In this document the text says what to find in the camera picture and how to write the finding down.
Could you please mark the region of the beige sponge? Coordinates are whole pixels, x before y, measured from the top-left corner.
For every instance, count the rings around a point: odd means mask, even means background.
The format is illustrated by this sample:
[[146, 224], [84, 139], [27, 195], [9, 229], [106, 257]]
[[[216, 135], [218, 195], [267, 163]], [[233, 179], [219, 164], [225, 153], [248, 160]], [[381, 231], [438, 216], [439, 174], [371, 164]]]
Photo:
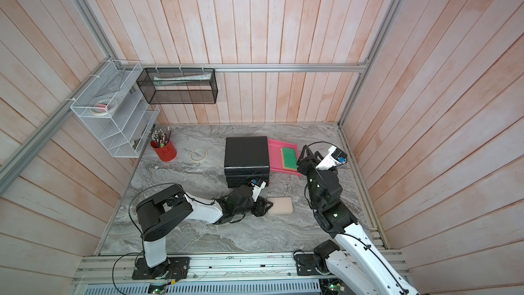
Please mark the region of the beige sponge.
[[267, 211], [270, 215], [286, 215], [293, 213], [293, 203], [290, 197], [269, 197], [267, 200], [272, 203]]

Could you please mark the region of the green yellow sponge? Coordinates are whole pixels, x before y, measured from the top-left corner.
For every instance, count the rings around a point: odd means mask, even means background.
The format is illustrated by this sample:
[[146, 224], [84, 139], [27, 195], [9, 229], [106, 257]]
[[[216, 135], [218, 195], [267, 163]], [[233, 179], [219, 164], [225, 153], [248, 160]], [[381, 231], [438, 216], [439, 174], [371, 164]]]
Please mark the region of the green yellow sponge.
[[287, 171], [297, 172], [297, 158], [294, 148], [281, 148], [282, 168]]

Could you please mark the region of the pink drawer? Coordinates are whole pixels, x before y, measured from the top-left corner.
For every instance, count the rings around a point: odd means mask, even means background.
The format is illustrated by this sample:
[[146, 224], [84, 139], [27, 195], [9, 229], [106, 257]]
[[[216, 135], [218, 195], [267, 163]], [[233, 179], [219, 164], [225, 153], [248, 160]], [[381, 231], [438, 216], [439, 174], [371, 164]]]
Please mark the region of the pink drawer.
[[297, 156], [299, 152], [296, 144], [268, 139], [267, 147], [271, 172], [301, 176], [297, 171]]

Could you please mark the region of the black drawer cabinet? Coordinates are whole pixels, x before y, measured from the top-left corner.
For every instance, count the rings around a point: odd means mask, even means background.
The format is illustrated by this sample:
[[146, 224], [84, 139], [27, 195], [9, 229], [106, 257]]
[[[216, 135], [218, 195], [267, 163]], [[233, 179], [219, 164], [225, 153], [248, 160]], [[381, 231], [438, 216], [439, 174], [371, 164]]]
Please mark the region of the black drawer cabinet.
[[270, 157], [266, 136], [228, 137], [224, 173], [227, 186], [236, 188], [251, 180], [270, 179]]

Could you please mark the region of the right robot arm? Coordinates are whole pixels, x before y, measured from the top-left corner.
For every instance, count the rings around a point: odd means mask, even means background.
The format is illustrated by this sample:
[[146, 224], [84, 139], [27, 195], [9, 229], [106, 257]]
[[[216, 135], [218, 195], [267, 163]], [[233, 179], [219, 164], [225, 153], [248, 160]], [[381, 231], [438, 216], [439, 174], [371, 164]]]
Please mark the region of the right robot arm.
[[314, 249], [316, 270], [334, 275], [355, 294], [417, 294], [343, 203], [337, 168], [346, 163], [347, 154], [335, 145], [326, 155], [305, 145], [297, 160], [298, 172], [306, 176], [304, 196], [308, 206], [331, 237]]

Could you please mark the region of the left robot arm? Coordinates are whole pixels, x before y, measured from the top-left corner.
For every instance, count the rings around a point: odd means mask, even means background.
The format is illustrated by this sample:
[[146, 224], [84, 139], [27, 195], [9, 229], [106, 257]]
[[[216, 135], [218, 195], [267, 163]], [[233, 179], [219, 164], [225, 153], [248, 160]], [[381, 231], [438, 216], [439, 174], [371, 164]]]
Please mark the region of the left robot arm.
[[185, 192], [180, 184], [172, 184], [136, 205], [141, 228], [145, 263], [149, 269], [167, 263], [166, 236], [182, 221], [197, 220], [212, 225], [234, 223], [237, 215], [264, 216], [274, 204], [260, 196], [264, 181], [234, 188], [216, 198], [203, 199]]

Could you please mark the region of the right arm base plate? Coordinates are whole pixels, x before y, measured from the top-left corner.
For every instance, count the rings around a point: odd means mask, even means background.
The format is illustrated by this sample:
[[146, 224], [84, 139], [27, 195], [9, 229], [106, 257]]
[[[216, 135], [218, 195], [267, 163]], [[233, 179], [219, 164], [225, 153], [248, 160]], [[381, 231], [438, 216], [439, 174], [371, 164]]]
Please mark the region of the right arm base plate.
[[321, 262], [315, 254], [306, 254], [299, 251], [293, 254], [293, 259], [296, 263], [298, 276], [320, 276], [325, 274]]

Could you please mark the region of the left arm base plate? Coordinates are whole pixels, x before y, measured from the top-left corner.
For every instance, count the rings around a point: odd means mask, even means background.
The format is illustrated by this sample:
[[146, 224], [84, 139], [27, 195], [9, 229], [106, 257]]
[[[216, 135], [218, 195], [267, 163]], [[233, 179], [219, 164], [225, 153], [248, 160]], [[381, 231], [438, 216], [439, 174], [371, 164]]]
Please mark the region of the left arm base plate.
[[185, 279], [188, 275], [189, 257], [168, 257], [160, 265], [150, 268], [146, 264], [145, 258], [136, 261], [135, 269], [132, 273], [132, 280], [146, 279]]

